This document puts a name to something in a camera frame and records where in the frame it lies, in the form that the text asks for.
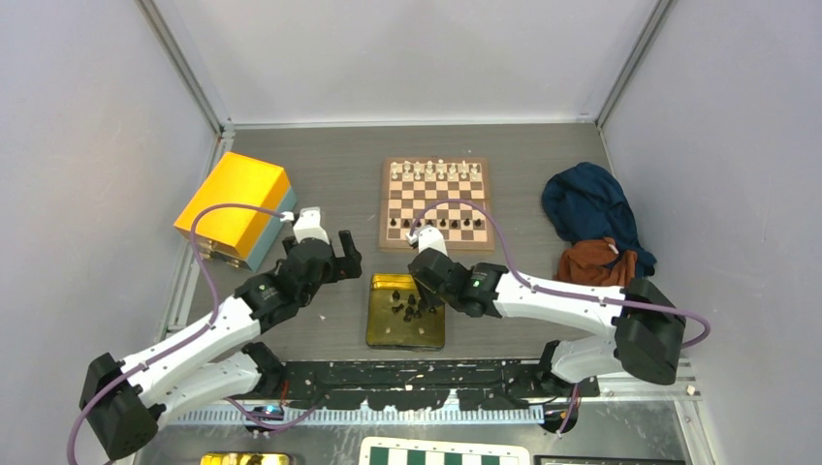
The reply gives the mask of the gold metal tray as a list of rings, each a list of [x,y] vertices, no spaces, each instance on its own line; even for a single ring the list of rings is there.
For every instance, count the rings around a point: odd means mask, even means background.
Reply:
[[[429,307],[410,275],[372,275],[365,331],[369,348],[438,352],[445,343],[445,308]]]

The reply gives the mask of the wooden chess board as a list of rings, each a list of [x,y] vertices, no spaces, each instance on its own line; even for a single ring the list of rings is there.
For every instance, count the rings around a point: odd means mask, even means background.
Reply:
[[[425,165],[431,161],[434,166],[434,177],[425,178]],[[400,165],[398,179],[391,179],[390,165]],[[411,178],[402,179],[402,165],[411,166]],[[424,165],[421,180],[414,179],[415,163]],[[439,180],[436,165],[446,165],[446,176]],[[448,168],[456,164],[458,178],[448,179]],[[434,227],[442,232],[446,247],[450,251],[491,252],[495,249],[495,232],[488,220],[472,205],[490,211],[491,189],[488,161],[485,158],[388,158],[381,169],[382,195],[380,207],[380,226],[378,233],[379,248],[383,251],[405,252],[410,249],[405,235],[411,230],[426,226],[427,220],[434,222]],[[391,227],[391,219],[396,219],[396,226]],[[410,228],[403,228],[403,220],[410,220]],[[445,219],[446,228],[439,228],[439,222]],[[462,227],[465,219],[470,220],[467,229]],[[483,226],[474,228],[474,221],[481,219]],[[452,229],[453,220],[459,221],[459,227]]]

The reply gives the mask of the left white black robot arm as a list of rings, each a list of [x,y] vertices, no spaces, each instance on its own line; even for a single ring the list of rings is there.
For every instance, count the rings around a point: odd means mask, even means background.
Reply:
[[[234,346],[294,318],[326,284],[362,275],[362,255],[350,231],[338,234],[342,256],[319,238],[284,239],[285,258],[239,286],[206,317],[136,354],[109,353],[87,368],[79,406],[110,460],[141,449],[159,429],[157,393]]]

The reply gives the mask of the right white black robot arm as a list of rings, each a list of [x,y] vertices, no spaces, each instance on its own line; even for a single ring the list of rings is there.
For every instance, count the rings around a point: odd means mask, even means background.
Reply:
[[[425,302],[472,318],[530,319],[586,332],[546,344],[534,384],[559,398],[600,375],[625,372],[669,386],[677,378],[685,318],[645,279],[586,287],[520,274],[502,264],[466,267],[435,249],[408,265]]]

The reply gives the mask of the green white chess mat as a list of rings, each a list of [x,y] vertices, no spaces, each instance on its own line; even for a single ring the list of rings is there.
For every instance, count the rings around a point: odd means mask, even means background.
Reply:
[[[462,442],[366,437],[361,442],[360,465],[529,465],[532,454],[524,447]]]

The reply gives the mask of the orange yellow box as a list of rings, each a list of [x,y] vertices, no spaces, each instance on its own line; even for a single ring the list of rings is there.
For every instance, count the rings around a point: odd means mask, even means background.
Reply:
[[[228,151],[178,215],[174,228],[184,237],[196,231],[203,259],[255,271],[283,226],[268,212],[290,211],[296,203],[283,167]]]

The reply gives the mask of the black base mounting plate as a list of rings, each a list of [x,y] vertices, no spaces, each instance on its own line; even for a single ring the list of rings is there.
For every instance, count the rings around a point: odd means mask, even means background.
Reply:
[[[290,361],[281,384],[236,400],[285,400],[290,407],[318,405],[353,411],[401,412],[445,407],[450,395],[464,411],[515,410],[571,394],[548,380],[548,369],[526,359]]]

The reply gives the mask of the rust orange cloth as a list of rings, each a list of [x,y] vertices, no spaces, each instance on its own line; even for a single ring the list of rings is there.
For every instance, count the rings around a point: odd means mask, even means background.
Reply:
[[[582,240],[565,250],[554,280],[586,286],[626,286],[636,276],[638,254],[610,237]]]

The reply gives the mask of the dark blue cloth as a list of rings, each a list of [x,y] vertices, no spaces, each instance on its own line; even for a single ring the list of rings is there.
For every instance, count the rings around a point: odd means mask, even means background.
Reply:
[[[550,178],[541,194],[542,210],[566,242],[609,237],[616,248],[637,254],[638,277],[655,274],[656,257],[640,241],[634,212],[611,173],[582,162]]]

